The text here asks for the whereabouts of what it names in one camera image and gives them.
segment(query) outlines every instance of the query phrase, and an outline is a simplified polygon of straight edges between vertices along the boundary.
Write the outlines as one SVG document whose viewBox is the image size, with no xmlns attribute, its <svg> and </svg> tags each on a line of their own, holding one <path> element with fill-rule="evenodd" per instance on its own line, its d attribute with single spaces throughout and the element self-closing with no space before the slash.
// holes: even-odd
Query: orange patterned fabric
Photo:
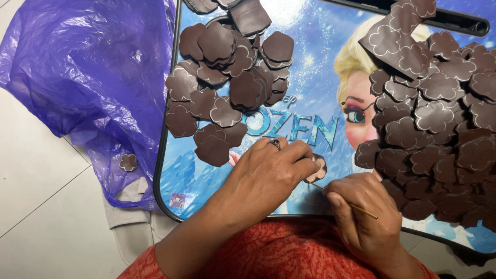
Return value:
<svg viewBox="0 0 496 279">
<path fill-rule="evenodd" d="M 261 222 L 231 238 L 204 267 L 202 278 L 373 279 L 373 269 L 355 258 L 326 220 Z M 438 276 L 419 262 L 425 279 Z M 119 279 L 166 279 L 148 248 Z"/>
</svg>

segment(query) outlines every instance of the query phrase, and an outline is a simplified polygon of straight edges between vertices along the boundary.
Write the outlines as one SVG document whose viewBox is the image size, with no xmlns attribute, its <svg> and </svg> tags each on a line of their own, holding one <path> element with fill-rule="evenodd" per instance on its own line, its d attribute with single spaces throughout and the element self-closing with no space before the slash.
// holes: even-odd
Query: ring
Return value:
<svg viewBox="0 0 496 279">
<path fill-rule="evenodd" d="M 275 145 L 277 147 L 277 149 L 279 149 L 279 151 L 281 151 L 281 144 L 279 144 L 278 139 L 273 139 L 273 140 L 269 141 L 269 143 Z"/>
</svg>

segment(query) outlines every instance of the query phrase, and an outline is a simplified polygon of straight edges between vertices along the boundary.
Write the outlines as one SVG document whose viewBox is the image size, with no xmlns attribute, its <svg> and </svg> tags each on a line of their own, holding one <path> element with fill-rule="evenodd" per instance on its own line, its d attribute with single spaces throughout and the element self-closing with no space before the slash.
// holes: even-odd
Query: fingernail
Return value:
<svg viewBox="0 0 496 279">
<path fill-rule="evenodd" d="M 329 197 L 329 202 L 333 207 L 338 208 L 341 206 L 341 202 L 337 198 Z"/>
</svg>

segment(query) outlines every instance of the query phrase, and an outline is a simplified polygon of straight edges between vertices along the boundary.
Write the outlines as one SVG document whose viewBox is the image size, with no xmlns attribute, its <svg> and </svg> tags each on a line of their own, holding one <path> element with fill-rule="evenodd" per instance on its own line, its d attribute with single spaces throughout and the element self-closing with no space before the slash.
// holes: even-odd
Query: hand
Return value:
<svg viewBox="0 0 496 279">
<path fill-rule="evenodd" d="M 257 224 L 274 212 L 298 183 L 319 170 L 308 144 L 297 140 L 288 145 L 285 138 L 277 139 L 281 151 L 268 138 L 255 142 L 205 204 L 216 212 L 219 222 L 236 231 Z"/>
<path fill-rule="evenodd" d="M 373 174 L 333 180 L 323 194 L 331 203 L 343 243 L 356 257 L 388 278 L 423 278 L 420 266 L 400 243 L 402 216 Z M 379 219 L 353 209 L 349 203 Z"/>
</svg>

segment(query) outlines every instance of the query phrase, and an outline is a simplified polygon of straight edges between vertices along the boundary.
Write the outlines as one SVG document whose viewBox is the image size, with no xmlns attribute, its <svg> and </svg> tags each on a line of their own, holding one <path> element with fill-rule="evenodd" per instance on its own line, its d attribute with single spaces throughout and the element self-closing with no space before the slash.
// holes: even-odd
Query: plastic bag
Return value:
<svg viewBox="0 0 496 279">
<path fill-rule="evenodd" d="M 0 86 L 83 144 L 108 202 L 156 209 L 151 181 L 171 67 L 172 0 L 26 0 L 0 44 Z M 138 168 L 119 168 L 123 154 Z M 145 176 L 136 203 L 114 197 Z"/>
</svg>

